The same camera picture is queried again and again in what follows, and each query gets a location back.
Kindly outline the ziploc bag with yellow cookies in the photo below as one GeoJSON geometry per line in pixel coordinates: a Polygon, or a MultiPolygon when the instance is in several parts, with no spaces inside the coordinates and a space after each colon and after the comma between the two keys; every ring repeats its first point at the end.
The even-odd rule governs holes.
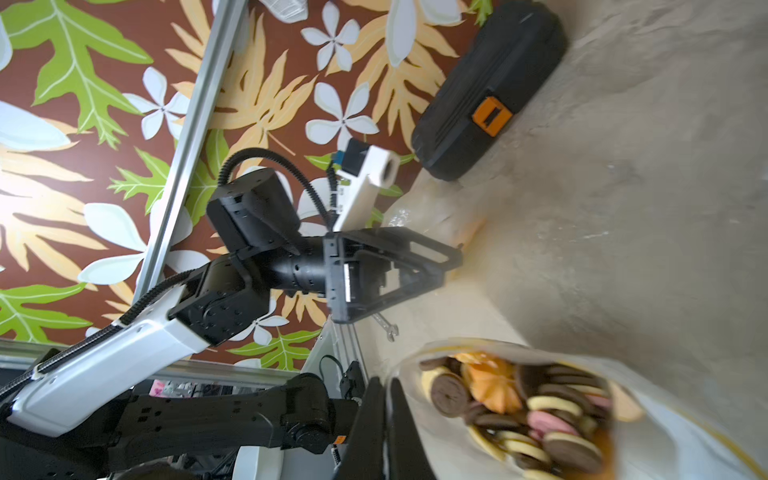
{"type": "Polygon", "coordinates": [[[407,227],[454,248],[466,248],[488,216],[492,191],[421,172],[383,214],[383,227],[407,227]]]}

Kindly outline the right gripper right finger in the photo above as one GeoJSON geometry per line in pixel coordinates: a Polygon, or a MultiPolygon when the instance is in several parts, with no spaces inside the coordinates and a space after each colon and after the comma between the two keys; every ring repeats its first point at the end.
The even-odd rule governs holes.
{"type": "Polygon", "coordinates": [[[436,480],[398,378],[390,381],[388,395],[388,479],[436,480]]]}

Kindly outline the ziploc bag with brown items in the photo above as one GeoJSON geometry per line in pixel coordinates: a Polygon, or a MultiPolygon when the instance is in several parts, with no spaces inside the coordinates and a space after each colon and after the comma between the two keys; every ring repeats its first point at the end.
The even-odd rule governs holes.
{"type": "Polygon", "coordinates": [[[767,464],[628,367],[486,339],[390,374],[440,479],[763,479],[767,464]]]}

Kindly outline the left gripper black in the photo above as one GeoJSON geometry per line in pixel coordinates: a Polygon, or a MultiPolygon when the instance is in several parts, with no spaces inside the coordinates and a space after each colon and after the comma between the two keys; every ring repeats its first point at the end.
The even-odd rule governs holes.
{"type": "Polygon", "coordinates": [[[425,281],[374,291],[365,282],[382,279],[389,263],[440,276],[463,264],[460,249],[406,227],[304,237],[274,170],[236,180],[230,173],[222,169],[206,207],[228,250],[205,270],[208,324],[243,324],[266,313],[273,289],[321,295],[333,321],[354,323],[445,284],[425,281]]]}

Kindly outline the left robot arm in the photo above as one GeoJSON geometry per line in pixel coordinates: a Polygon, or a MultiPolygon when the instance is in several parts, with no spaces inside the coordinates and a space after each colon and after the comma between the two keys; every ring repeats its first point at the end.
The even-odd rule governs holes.
{"type": "Polygon", "coordinates": [[[114,325],[35,365],[1,396],[5,479],[98,479],[163,457],[261,446],[320,454],[357,406],[301,374],[254,394],[130,390],[266,314],[275,289],[323,296],[349,324],[440,287],[459,250],[404,227],[305,237],[275,171],[224,180],[207,214],[228,253],[169,278],[114,325]]]}

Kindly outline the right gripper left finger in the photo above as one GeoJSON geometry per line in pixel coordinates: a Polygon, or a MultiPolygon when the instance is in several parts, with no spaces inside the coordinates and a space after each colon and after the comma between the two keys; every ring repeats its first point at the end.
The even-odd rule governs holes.
{"type": "Polygon", "coordinates": [[[370,379],[335,480],[382,480],[385,439],[385,389],[370,379]]]}

